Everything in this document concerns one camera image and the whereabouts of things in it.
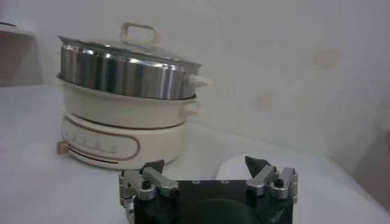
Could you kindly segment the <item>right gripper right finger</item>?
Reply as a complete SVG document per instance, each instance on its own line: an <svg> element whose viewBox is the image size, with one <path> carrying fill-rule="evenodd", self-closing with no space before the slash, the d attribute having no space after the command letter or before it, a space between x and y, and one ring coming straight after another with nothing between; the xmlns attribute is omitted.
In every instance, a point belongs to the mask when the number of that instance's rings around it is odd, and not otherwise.
<svg viewBox="0 0 390 224"><path fill-rule="evenodd" d="M245 156L244 160L251 175L246 186L256 197L261 197L268 191L273 199L291 199L293 203L297 203L299 176L294 168L285 167L279 172L265 159Z"/></svg>

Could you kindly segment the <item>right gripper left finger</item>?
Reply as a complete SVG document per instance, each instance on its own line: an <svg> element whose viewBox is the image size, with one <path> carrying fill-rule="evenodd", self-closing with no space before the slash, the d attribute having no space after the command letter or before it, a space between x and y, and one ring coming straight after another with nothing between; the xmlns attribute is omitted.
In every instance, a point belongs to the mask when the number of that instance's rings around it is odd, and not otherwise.
<svg viewBox="0 0 390 224"><path fill-rule="evenodd" d="M179 197L179 182L162 174L164 160L145 163L140 170L123 170L119 180L119 204L125 209L128 223L135 223L134 200L152 201L156 196L171 200Z"/></svg>

